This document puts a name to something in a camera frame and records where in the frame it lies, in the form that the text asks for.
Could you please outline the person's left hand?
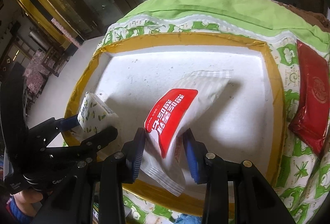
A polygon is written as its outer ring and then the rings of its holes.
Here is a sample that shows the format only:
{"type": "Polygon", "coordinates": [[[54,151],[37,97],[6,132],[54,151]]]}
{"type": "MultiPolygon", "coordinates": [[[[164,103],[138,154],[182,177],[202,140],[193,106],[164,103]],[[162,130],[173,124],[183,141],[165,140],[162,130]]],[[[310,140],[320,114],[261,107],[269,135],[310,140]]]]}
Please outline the person's left hand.
{"type": "Polygon", "coordinates": [[[43,199],[42,193],[34,189],[23,190],[14,194],[13,197],[19,210],[29,217],[34,217],[37,213],[33,204],[40,202],[43,199]]]}

